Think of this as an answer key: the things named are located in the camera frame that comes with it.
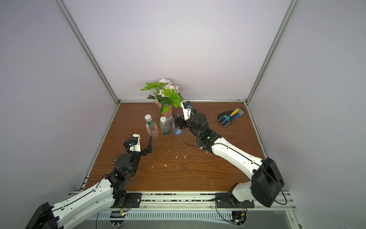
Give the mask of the aluminium corner frame post left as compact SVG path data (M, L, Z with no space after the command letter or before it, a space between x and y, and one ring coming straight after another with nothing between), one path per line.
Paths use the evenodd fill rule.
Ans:
M101 66L99 65L97 59L95 58L92 50L90 49L89 45L87 44L86 39L84 38L82 32L80 31L75 19L73 18L70 10L68 9L66 3L62 0L56 0L55 3L57 4L60 13L66 20L68 26L70 27L74 37L76 38L77 42L81 46L82 50L86 54L88 60L91 62L92 67L96 71L97 75L99 76L100 80L102 81L103 85L105 86L107 92L111 96L112 100L119 105L120 99L118 99L116 93L112 89L111 84L109 83L107 77L105 76Z

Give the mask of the aluminium corner frame post right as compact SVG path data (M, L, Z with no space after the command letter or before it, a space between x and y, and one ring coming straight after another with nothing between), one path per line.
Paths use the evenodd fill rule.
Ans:
M265 72L266 72L266 70L267 70L267 68L268 68L268 66L269 66L269 64L270 64L270 62L271 62L271 60L272 60L272 58L273 58L273 56L274 56L274 54L275 54L278 46L279 46L279 44L280 44L280 41L281 41L281 39L283 37L283 34L284 34L284 32L285 32L285 30L287 28L287 25L288 25L288 23L289 23L292 15L293 15L293 13L295 11L295 8L298 5L298 3L299 3L298 0L291 0L290 1L289 7L288 7L288 9L287 9L287 11L286 11L286 13L284 15L283 20L280 23L280 26L279 26L276 34L275 34L275 37L274 37L274 39L273 39L273 41L271 43L271 46L270 46L270 48L269 48L269 50L268 50L268 52L266 54L266 57L264 59L264 62L262 64L262 66L261 66L261 68L259 70L259 73L258 73L258 75L256 77L256 80L254 82L254 85L253 85L253 87L252 87L252 89L251 89L251 91L250 91L250 93L249 93L249 95L248 95L248 97L246 99L246 104L247 105L249 105L250 102L251 102L251 100L253 99L254 94L255 94L257 88L259 87L259 84L260 84L262 78L264 77Z

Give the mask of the aluminium corner frame post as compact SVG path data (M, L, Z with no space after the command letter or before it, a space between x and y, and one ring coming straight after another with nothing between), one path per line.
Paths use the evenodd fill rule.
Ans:
M70 27L74 37L76 38L77 42L81 46L82 50L86 54L88 60L91 62L92 67L96 71L97 75L99 76L100 80L102 81L103 85L105 86L107 92L111 96L112 100L119 105L120 99L118 99L116 93L112 89L111 84L109 83L107 77L105 76L101 66L99 65L97 59L95 58L92 50L90 49L89 45L87 44L86 39L84 38L82 32L80 31L75 19L73 18L70 10L68 9L66 3L62 0L56 0L55 3L57 4L60 13L66 20L68 26Z
M283 34L284 34L284 32L285 32L285 30L287 28L287 25L288 25L288 23L289 23L292 15L293 15L293 13L295 11L295 8L298 5L298 3L299 3L298 0L291 0L290 1L289 7L288 7L288 9L287 9L287 11L286 11L286 13L284 15L283 20L280 23L280 26L279 26L276 34L275 34L275 37L274 37L274 39L273 39L273 41L271 43L271 46L270 46L270 48L269 48L269 50L268 50L268 52L266 54L266 57L264 59L264 62L262 64L262 66L261 66L261 68L259 70L259 73L258 73L258 75L256 77L256 80L254 82L254 85L253 85L253 87L252 87L252 89L251 89L251 91L250 91L250 93L249 93L249 95L248 95L248 97L246 99L246 104L247 105L249 105L250 102L251 102L251 100L253 99L254 94L255 94L257 88L259 87L259 84L260 84L262 78L264 77L265 72L266 72L266 70L267 70L267 68L268 68L268 66L269 66L269 64L270 64L270 62L271 62L271 60L272 60L272 58L273 58L273 56L274 56L274 54L275 54L278 46L279 46L279 44L280 44L280 41L281 41L281 39L283 37Z

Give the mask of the blue yellow garden hand rake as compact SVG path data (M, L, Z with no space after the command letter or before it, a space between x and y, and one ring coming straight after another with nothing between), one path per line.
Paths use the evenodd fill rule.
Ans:
M217 117L218 122L224 127L226 127L234 120L234 118L238 115L239 111L240 111L239 108L237 108L235 110L229 110L220 113Z

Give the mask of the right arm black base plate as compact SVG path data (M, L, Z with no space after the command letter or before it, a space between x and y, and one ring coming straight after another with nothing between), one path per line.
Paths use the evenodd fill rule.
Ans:
M211 199L216 203L217 208L247 208L253 209L255 207L254 202L252 200L246 200L244 202L240 202L234 198L233 195L228 193L215 193L215 197Z

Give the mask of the teal print clear bottle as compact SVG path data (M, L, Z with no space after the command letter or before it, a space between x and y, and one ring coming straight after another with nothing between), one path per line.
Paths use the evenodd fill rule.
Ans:
M160 122L160 127L163 135L169 135L171 133L170 124L168 120L166 123Z

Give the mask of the green label clear bottle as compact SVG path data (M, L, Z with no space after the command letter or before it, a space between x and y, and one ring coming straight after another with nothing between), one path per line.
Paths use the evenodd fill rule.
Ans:
M146 130L151 137L158 137L159 135L157 124L153 119L151 121L146 121Z

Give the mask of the white bottle cap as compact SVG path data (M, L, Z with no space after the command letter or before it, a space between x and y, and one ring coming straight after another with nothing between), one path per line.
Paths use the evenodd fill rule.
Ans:
M152 120L152 116L150 114L146 114L144 118L145 118L146 121L151 121Z
M167 122L167 118L166 118L165 116L162 116L162 117L160 118L160 122L161 122L161 123L166 123L166 122Z

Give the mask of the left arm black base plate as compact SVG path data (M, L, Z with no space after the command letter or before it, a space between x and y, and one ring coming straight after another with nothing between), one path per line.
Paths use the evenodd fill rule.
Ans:
M132 192L124 193L121 197L115 199L111 208L139 208L142 200L142 193Z

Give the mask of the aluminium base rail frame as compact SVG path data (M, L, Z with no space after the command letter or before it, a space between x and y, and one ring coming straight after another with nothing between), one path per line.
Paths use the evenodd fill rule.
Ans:
M215 192L156 192L143 191L139 208L108 208L102 210L88 219L98 221L109 220L112 227L120 227L128 220L204 220L222 223L225 226L232 225L242 228L251 222L255 226L265 219L269 220L273 228L275 221L272 216L262 216L258 220L251 213L279 212L284 214L285 221L291 229L303 229L304 225L299 217L289 192L284 191L278 196L275 203L267 208L257 200L252 199L255 207L247 208L217 208L216 203L210 201L215 197Z

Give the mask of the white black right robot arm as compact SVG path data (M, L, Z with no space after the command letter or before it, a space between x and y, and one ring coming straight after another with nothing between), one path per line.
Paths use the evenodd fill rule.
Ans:
M238 202L255 199L263 206L273 205L285 185L274 160L269 157L261 159L235 147L209 127L208 120L202 113L192 114L188 118L183 115L175 117L174 123L180 129L188 129L202 150L230 162L250 179L249 182L238 183L232 188L231 195Z

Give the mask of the blue label water bottle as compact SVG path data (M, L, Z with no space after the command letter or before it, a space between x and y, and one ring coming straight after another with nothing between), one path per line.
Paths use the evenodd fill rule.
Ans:
M173 127L173 133L176 135L181 135L183 133L183 129L181 129L180 124L177 123L176 121L172 122L172 127Z

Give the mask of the pink vase with flowers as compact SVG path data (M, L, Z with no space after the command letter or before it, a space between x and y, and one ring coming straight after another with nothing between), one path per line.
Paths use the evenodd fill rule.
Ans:
M149 91L147 99L152 99L159 106L159 113L173 122L173 108L181 107L182 89L169 79L162 78L158 82L146 83L141 91Z

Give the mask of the black blue work glove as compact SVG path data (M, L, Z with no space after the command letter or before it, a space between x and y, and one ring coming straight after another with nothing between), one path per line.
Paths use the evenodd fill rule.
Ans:
M229 111L220 113L217 116L217 119L221 125L226 127L228 124L230 124L231 122L233 122L235 119L239 118L240 116L243 116L244 114L245 114L244 109L239 107L234 110L229 110Z

